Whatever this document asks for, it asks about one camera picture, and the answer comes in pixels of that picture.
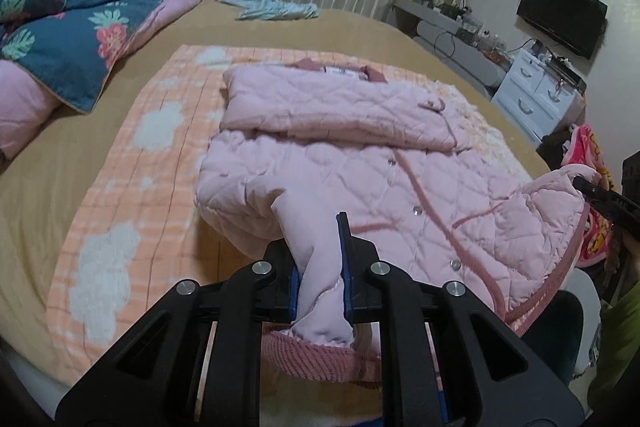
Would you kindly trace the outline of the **light blue garment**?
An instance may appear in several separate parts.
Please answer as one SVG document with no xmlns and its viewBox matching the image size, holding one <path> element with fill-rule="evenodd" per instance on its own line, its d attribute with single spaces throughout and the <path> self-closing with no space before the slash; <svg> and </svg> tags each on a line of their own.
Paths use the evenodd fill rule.
<svg viewBox="0 0 640 427">
<path fill-rule="evenodd" d="M 311 20 L 320 16 L 314 3 L 282 0 L 221 0 L 240 9 L 238 20 Z"/>
</svg>

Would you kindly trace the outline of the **white drawer cabinet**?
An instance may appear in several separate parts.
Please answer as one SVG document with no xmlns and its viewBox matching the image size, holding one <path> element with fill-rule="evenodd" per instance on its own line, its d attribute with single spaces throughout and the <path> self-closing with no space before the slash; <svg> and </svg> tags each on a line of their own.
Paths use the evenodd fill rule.
<svg viewBox="0 0 640 427">
<path fill-rule="evenodd" d="M 492 104 L 537 148 L 545 136 L 577 124 L 586 100 L 529 50 L 514 56 Z"/>
</svg>

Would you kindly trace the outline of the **tan bed sheet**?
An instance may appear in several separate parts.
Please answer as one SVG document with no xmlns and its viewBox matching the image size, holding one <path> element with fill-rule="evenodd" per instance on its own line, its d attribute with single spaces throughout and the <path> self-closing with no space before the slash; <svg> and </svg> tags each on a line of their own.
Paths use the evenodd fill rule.
<svg viewBox="0 0 640 427">
<path fill-rule="evenodd" d="M 58 363 L 44 314 L 70 222 L 138 93 L 184 44 L 335 52 L 420 72 L 456 86 L 501 131 L 529 176 L 547 172 L 533 145 L 495 106 L 398 29 L 341 10 L 292 22 L 241 22 L 235 13 L 218 0 L 202 0 L 115 65 L 91 114 L 59 110 L 2 172 L 1 337 L 44 373 L 55 373 Z"/>
</svg>

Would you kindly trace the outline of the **orange white bear blanket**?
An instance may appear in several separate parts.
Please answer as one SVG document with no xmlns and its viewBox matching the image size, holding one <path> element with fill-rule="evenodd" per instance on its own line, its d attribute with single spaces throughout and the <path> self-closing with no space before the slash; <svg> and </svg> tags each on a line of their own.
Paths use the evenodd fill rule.
<svg viewBox="0 0 640 427">
<path fill-rule="evenodd" d="M 194 185 L 224 113 L 222 75 L 301 50 L 182 46 L 134 100 L 67 232 L 46 320 L 73 384 L 172 285 L 228 277 L 243 257 L 198 221 Z"/>
</svg>

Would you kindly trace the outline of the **black wall television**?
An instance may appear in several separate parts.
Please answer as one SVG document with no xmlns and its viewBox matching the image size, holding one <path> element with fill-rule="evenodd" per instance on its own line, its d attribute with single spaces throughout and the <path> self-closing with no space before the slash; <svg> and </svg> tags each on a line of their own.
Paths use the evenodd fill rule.
<svg viewBox="0 0 640 427">
<path fill-rule="evenodd" d="M 520 0 L 516 15 L 577 56 L 590 60 L 603 34 L 601 0 Z"/>
</svg>

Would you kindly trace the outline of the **blue floral duvet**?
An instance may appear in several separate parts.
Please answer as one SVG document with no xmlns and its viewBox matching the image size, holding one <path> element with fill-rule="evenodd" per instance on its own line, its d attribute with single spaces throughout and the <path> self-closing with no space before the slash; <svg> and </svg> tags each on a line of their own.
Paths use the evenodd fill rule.
<svg viewBox="0 0 640 427">
<path fill-rule="evenodd" d="M 201 0 L 1 0 L 1 157 L 64 105 L 89 114 L 121 58 Z"/>
</svg>

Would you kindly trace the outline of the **pink quilted jacket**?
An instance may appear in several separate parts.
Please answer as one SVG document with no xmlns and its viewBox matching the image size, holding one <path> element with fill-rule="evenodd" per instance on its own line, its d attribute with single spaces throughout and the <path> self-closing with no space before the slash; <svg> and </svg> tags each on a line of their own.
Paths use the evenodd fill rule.
<svg viewBox="0 0 640 427">
<path fill-rule="evenodd" d="M 568 165 L 522 182 L 466 133 L 458 103 L 415 84 L 309 66 L 238 65 L 195 185 L 202 219 L 250 258 L 284 239 L 300 276 L 262 355 L 311 381 L 380 377 L 376 326 L 345 319 L 337 217 L 413 280 L 459 281 L 523 334 L 574 265 L 588 215 Z"/>
</svg>

